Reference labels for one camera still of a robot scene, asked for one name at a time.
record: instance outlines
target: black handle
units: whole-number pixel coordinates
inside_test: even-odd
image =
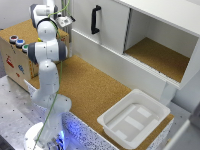
[[[92,24],[91,24],[91,31],[92,34],[98,33],[100,30],[96,28],[96,12],[101,10],[101,7],[96,5],[96,8],[92,10]]]

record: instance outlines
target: white robotic arm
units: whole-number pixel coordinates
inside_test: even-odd
[[[57,6],[54,4],[54,0],[44,0],[43,2],[45,5],[33,4],[29,8],[33,27],[37,29],[38,36],[42,42],[29,44],[28,57],[35,64],[39,64],[40,89],[36,90],[31,98],[35,104],[47,108],[47,116],[59,89],[58,71],[56,65],[52,61],[65,60],[67,58],[68,50],[62,41],[56,39],[57,23],[55,20],[59,17],[57,14],[49,16],[58,11]],[[60,26],[63,25],[62,22],[65,18],[69,19],[69,17],[61,17],[61,19],[58,19],[57,22]],[[69,111],[70,108],[71,100],[58,94],[36,148],[34,148],[34,145],[40,134],[40,130],[34,139],[29,138],[32,141],[26,142],[29,144],[25,144],[25,150],[28,150],[28,147],[29,149],[32,147],[35,150],[37,150],[37,148],[38,150],[55,149],[55,147],[51,147],[50,145],[52,144],[49,143],[55,143],[55,139],[57,139],[58,135],[62,132],[62,113]],[[64,141],[59,149],[61,148],[66,148]]]

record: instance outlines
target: wooden box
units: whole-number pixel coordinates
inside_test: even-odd
[[[69,49],[69,35],[61,30],[59,32],[61,40]],[[24,79],[30,80],[37,76],[38,64],[32,63],[27,54],[9,43],[9,37],[12,35],[17,35],[20,39],[24,39],[26,44],[30,44],[38,41],[38,34],[33,28],[31,20],[0,31],[0,51],[6,74],[25,90],[28,90]]]

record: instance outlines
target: white plastic bin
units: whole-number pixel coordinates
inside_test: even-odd
[[[135,89],[97,120],[122,147],[136,149],[169,113],[169,108]]]

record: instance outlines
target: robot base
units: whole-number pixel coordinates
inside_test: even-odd
[[[40,145],[39,142],[35,146],[36,141],[34,140],[34,138],[37,136],[37,133],[40,131],[42,126],[43,126],[42,122],[37,123],[26,132],[25,137],[24,137],[24,150],[49,150],[49,148],[47,146],[42,148],[42,145]],[[65,146],[64,146],[65,148],[64,149],[66,149],[66,147],[67,147],[66,145],[68,145],[68,144],[69,144],[69,141],[65,140]]]

